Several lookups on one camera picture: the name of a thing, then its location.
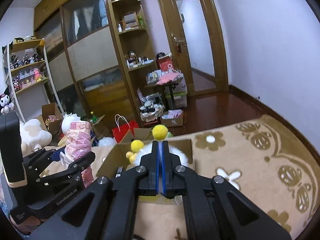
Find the pink tissue pack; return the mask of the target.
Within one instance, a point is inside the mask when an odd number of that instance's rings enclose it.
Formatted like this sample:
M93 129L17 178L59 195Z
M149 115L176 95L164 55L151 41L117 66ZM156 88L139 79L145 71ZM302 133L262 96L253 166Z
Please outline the pink tissue pack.
M87 121L72 122L67 131L65 150L60 152L61 163L67 167L90 152L91 149L91 124Z

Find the large white beige plush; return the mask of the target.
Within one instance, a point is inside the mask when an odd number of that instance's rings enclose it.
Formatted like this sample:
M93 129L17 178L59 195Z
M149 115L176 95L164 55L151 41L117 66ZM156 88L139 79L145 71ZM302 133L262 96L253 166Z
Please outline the large white beige plush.
M52 140L52 134L42 128L38 119L20 122L20 137L23 157L48 146Z

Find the white round plush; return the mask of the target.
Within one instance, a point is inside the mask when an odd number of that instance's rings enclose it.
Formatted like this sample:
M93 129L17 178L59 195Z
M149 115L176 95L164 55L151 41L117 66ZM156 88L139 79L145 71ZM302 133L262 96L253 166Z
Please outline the white round plush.
M70 129L70 125L72 122L80 121L81 118L76 113L65 114L63 116L63 120L61 122L61 131L64 135L67 134L67 131Z

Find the kuromi plush doll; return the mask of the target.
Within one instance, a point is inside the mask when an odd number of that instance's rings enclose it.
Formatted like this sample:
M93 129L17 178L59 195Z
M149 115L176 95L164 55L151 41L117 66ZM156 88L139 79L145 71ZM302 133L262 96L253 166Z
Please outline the kuromi plush doll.
M9 87L7 87L3 94L1 94L1 114L8 114L15 108L14 103L10 98Z

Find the red paper bag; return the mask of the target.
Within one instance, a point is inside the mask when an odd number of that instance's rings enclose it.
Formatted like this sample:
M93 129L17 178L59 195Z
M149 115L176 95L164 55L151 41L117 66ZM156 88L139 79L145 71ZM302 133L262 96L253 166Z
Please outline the red paper bag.
M112 129L112 134L117 143L121 142L121 140L123 139L123 137L125 137L128 131L131 131L132 134L134 134L133 129L139 128L139 124L136 122L136 120L128 122L127 119L120 114L116 114L114 116L114 120L116 123L116 128Z

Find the white toy shelf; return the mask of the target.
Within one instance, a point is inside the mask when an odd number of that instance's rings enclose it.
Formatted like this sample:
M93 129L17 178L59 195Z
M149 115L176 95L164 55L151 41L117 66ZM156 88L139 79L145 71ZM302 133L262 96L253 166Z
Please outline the white toy shelf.
M22 95L37 86L40 86L45 94L46 86L49 86L58 109L63 110L49 67L44 38L15 39L2 48L2 55L4 81L15 105L14 111L22 122L29 119L21 104Z

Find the small cardboard box floor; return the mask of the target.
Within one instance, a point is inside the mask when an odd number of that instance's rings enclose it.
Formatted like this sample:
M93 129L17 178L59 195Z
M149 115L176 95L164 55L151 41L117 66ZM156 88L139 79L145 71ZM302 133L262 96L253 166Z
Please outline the small cardboard box floor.
M183 110L175 109L163 112L161 116L161 124L163 124L166 127L183 126Z

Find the wicker basket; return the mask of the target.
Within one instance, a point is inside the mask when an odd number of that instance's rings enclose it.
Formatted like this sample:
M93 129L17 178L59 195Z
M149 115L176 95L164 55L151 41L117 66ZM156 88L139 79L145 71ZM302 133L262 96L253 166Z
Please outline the wicker basket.
M152 122L162 116L164 105L162 103L148 103L140 107L140 118L144 122Z

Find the small black side table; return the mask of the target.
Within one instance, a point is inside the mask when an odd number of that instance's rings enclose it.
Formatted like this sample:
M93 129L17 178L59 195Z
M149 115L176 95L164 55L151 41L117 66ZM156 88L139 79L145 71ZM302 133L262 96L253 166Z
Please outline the small black side table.
M178 85L182 79L183 76L181 73L167 73L162 75L157 82L148 83L145 88L161 87L163 94L165 95L165 88L168 87L170 92L171 110L173 110L176 109L173 87Z

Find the wooden wardrobe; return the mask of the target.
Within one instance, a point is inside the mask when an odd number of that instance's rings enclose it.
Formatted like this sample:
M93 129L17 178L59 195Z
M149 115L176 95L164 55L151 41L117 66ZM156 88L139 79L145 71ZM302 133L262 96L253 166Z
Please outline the wooden wardrobe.
M42 0L34 31L46 43L52 100L114 128L117 114L133 120L135 112L110 19L107 0Z

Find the wooden corner shelf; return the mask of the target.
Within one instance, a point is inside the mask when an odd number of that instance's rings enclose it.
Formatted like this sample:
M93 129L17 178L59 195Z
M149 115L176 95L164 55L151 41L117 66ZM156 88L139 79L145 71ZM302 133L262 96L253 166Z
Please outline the wooden corner shelf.
M107 8L133 114L145 127L148 123L140 117L138 92L153 93L153 88L146 84L146 75L156 70L157 64L143 6L140 0L107 0Z

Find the wooden door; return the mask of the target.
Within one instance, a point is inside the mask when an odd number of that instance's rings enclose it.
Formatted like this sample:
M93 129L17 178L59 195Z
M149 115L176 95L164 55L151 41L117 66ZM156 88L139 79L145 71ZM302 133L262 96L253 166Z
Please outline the wooden door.
M228 90L222 29L213 0L158 0L174 66L189 95Z

